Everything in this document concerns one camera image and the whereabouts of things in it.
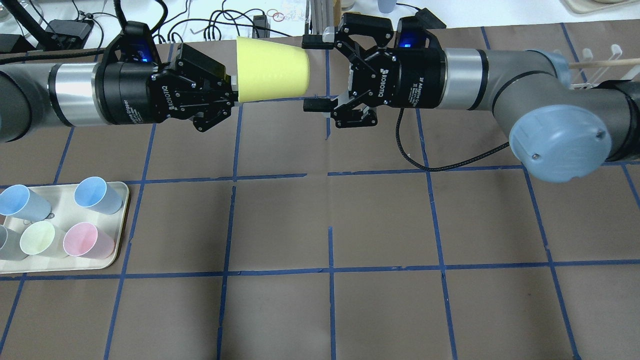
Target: wooden stick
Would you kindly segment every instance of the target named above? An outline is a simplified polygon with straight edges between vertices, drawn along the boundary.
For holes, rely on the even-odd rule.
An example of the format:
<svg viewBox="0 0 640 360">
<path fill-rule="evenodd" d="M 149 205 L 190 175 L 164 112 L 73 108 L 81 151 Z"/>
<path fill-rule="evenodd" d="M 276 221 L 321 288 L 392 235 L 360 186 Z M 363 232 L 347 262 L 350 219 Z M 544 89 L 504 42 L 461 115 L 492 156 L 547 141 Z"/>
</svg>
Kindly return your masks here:
<svg viewBox="0 0 640 360">
<path fill-rule="evenodd" d="M 590 61 L 587 63 L 569 63 L 569 69 L 588 69 L 593 67 L 640 65 L 640 58 L 622 60 Z"/>
</svg>

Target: robotiq logo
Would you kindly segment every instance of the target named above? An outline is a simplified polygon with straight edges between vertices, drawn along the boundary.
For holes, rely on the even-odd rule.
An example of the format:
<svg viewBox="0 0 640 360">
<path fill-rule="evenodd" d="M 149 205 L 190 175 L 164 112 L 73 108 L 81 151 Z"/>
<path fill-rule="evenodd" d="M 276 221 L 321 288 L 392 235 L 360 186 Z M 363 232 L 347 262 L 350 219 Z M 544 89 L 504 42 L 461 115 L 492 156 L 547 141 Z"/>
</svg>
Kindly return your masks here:
<svg viewBox="0 0 640 360">
<path fill-rule="evenodd" d="M 173 105 L 173 99 L 171 98 L 171 94 L 169 94 L 169 86 L 163 86 L 162 92 L 166 98 L 167 105 L 169 105 L 169 110 L 178 110 L 178 108 Z"/>
<path fill-rule="evenodd" d="M 385 88 L 387 87 L 387 74 L 389 70 L 380 69 L 380 74 L 382 77 L 380 78 L 380 89 L 378 90 L 378 97 L 383 97 L 385 95 Z"/>
</svg>

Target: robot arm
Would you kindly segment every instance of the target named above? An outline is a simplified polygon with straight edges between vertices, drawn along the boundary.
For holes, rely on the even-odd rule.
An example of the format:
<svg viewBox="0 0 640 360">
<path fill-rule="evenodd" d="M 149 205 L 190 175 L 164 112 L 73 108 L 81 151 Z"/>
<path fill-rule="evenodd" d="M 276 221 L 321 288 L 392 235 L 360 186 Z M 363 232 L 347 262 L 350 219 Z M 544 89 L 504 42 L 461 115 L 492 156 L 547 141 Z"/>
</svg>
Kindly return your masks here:
<svg viewBox="0 0 640 360">
<path fill-rule="evenodd" d="M 99 63 L 0 66 L 0 141 L 39 127 L 160 123 L 191 119 L 206 131 L 238 100 L 216 60 L 182 44 L 162 63 L 146 24 L 128 22 Z"/>
<path fill-rule="evenodd" d="M 305 111 L 325 113 L 338 128 L 375 126 L 381 105 L 491 111 L 514 155 L 552 182 L 639 156 L 638 83 L 570 90 L 568 64 L 558 54 L 442 49 L 418 17 L 401 19 L 397 29 L 390 47 L 388 19 L 345 13 L 337 28 L 305 35 L 303 48 L 336 49 L 351 63 L 347 92 L 307 99 Z M 352 35 L 376 45 L 364 49 Z"/>
<path fill-rule="evenodd" d="M 351 35 L 372 37 L 376 45 L 364 49 Z M 640 155 L 638 83 L 569 90 L 562 56 L 442 49 L 417 17 L 401 19 L 390 47 L 392 37 L 388 19 L 352 13 L 323 35 L 305 35 L 303 48 L 337 49 L 351 69 L 344 94 L 306 99 L 304 110 L 326 113 L 339 128 L 375 126 L 381 105 L 491 111 L 515 156 L 532 175 L 553 182 L 584 176 L 605 160 Z M 45 126 L 169 117 L 190 119 L 206 131 L 229 117 L 239 100 L 237 79 L 224 65 L 186 44 L 174 61 L 162 63 L 147 25 L 139 22 L 127 23 L 100 63 L 0 65 L 0 91 L 2 142 Z"/>
</svg>

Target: plastic cup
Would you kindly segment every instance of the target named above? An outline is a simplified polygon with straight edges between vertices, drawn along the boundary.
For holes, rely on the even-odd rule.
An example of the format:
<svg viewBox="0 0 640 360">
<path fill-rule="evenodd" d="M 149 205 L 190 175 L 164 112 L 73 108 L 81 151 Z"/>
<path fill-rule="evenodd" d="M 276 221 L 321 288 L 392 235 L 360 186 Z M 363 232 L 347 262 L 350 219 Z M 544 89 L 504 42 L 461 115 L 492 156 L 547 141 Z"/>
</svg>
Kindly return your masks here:
<svg viewBox="0 0 640 360">
<path fill-rule="evenodd" d="M 390 13 L 394 11 L 397 0 L 378 0 L 378 10 L 381 13 Z"/>
<path fill-rule="evenodd" d="M 0 214 L 29 221 L 44 220 L 51 204 L 24 185 L 13 185 L 0 193 Z"/>
<path fill-rule="evenodd" d="M 107 182 L 97 176 L 79 183 L 74 193 L 76 204 L 103 214 L 116 213 L 122 207 L 122 198 Z"/>
<path fill-rule="evenodd" d="M 20 249 L 20 234 L 0 225 L 0 259 L 20 261 L 26 257 Z"/>
<path fill-rule="evenodd" d="M 238 101 L 302 96 L 309 87 L 309 58 L 304 49 L 238 37 Z"/>
<path fill-rule="evenodd" d="M 67 256 L 62 247 L 65 232 L 50 222 L 39 221 L 27 227 L 20 237 L 20 249 L 27 255 L 39 255 L 47 258 Z"/>
<path fill-rule="evenodd" d="M 90 222 L 81 222 L 71 227 L 62 245 L 67 254 L 89 259 L 104 259 L 116 247 L 109 235 Z"/>
</svg>

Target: yellow cup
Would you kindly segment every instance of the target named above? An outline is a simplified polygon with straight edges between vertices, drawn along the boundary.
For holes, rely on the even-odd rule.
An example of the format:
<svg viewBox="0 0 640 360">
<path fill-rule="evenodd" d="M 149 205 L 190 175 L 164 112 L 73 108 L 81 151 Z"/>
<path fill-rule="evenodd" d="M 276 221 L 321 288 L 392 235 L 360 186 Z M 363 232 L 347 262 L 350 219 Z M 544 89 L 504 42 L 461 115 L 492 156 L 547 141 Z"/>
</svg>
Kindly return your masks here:
<svg viewBox="0 0 640 360">
<path fill-rule="evenodd" d="M 238 101 L 302 96 L 309 87 L 309 58 L 295 46 L 238 37 Z"/>
</svg>

